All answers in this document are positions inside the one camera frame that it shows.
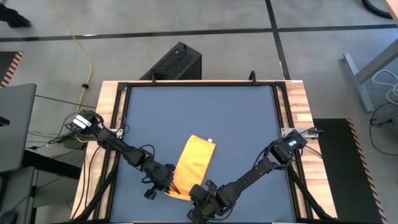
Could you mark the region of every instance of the yellow envelope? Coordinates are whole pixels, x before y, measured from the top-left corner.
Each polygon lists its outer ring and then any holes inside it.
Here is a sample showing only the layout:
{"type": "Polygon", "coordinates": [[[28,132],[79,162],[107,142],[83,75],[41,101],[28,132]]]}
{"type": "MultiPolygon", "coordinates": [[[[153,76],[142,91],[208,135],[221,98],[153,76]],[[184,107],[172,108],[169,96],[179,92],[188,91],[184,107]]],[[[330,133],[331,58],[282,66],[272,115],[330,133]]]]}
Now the yellow envelope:
{"type": "Polygon", "coordinates": [[[181,153],[174,170],[174,186],[168,195],[173,198],[190,200],[189,191],[195,184],[201,185],[216,144],[191,135],[181,153]]]}

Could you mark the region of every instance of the shoe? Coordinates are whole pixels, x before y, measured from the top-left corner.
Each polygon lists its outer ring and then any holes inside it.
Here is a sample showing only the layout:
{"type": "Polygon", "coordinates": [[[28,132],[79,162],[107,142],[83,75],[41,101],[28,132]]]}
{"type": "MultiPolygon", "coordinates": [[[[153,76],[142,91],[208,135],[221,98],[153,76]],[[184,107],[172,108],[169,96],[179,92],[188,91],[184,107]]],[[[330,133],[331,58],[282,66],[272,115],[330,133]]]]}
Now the shoe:
{"type": "Polygon", "coordinates": [[[13,20],[12,22],[7,22],[7,24],[11,28],[31,27],[32,26],[32,23],[21,15],[18,15],[17,18],[15,20],[13,20]]]}

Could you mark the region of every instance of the concrete floor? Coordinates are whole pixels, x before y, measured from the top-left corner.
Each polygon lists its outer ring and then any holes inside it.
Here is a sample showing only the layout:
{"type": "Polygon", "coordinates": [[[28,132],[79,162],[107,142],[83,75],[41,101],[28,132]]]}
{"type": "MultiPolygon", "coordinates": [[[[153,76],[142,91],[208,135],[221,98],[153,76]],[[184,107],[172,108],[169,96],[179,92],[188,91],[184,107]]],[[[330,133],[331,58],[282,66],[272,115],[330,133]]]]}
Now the concrete floor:
{"type": "MultiPolygon", "coordinates": [[[[385,8],[382,1],[375,2],[385,8]]],[[[55,0],[55,3],[78,35],[271,28],[264,0],[55,0]]],[[[394,23],[369,13],[358,0],[272,0],[271,3],[280,28],[394,23]]],[[[0,50],[24,51],[11,85],[36,83],[38,95],[77,102],[88,64],[74,41],[1,42],[3,37],[69,35],[49,2],[12,0],[7,6],[17,9],[34,25],[31,29],[13,30],[0,23],[0,50]]],[[[349,52],[357,66],[363,67],[398,37],[398,29],[281,32],[279,35],[291,79],[304,81],[313,117],[353,120],[387,219],[397,223],[398,157],[383,155],[372,147],[369,114],[364,112],[353,91],[341,59],[343,53],[349,52]]],[[[83,40],[94,66],[84,104],[96,105],[103,80],[139,79],[178,41],[203,54],[203,79],[247,79],[251,70],[256,71],[258,79],[284,78],[271,32],[83,40]]],[[[398,73],[398,60],[386,69],[398,73]]],[[[388,89],[368,85],[374,104],[384,103],[388,89]]],[[[36,98],[30,129],[56,133],[64,117],[73,110],[73,105],[36,98]]],[[[396,107],[385,108],[381,114],[393,110],[396,107]]],[[[398,153],[397,130],[387,124],[374,129],[373,133],[382,150],[398,153]]],[[[30,140],[42,139],[30,136],[30,140]]],[[[39,152],[52,156],[68,151],[62,146],[50,146],[39,152]]],[[[81,156],[81,152],[74,152],[63,160],[72,164],[81,156]]],[[[39,185],[54,178],[41,173],[39,185]]],[[[70,215],[67,201],[74,197],[76,186],[74,180],[61,179],[41,189],[36,205],[57,205],[39,208],[37,223],[67,220],[70,215]]]]}

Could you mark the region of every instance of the white tag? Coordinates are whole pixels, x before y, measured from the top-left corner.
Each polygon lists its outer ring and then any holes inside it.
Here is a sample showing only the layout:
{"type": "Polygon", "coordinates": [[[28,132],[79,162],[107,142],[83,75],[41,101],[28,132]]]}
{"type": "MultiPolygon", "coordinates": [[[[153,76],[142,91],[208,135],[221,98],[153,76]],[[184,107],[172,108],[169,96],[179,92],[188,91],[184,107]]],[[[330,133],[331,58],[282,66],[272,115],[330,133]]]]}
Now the white tag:
{"type": "Polygon", "coordinates": [[[289,142],[289,145],[290,146],[293,146],[293,145],[295,145],[297,143],[297,141],[291,141],[291,142],[289,142]]]}
{"type": "Polygon", "coordinates": [[[85,124],[83,124],[82,122],[80,122],[78,119],[73,119],[73,122],[75,123],[75,124],[77,124],[79,127],[81,127],[81,128],[83,128],[83,129],[85,129],[87,126],[85,125],[85,124]]]}
{"type": "Polygon", "coordinates": [[[89,127],[91,126],[91,123],[89,121],[87,121],[84,117],[80,116],[80,115],[76,115],[76,119],[78,119],[83,124],[85,124],[85,125],[87,125],[89,127]]]}

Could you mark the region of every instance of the table leg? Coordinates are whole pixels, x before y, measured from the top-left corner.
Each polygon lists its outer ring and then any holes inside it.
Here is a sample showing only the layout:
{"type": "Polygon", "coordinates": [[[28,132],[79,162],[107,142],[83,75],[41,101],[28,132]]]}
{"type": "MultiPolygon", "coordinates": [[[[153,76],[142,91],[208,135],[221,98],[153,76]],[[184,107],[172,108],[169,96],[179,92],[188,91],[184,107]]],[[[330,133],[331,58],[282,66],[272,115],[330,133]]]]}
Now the table leg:
{"type": "Polygon", "coordinates": [[[358,71],[354,60],[349,53],[345,53],[344,61],[347,71],[355,90],[359,93],[366,112],[374,111],[365,82],[369,80],[376,72],[383,69],[386,65],[398,57],[398,39],[381,52],[376,58],[369,62],[362,70],[358,71]]]}

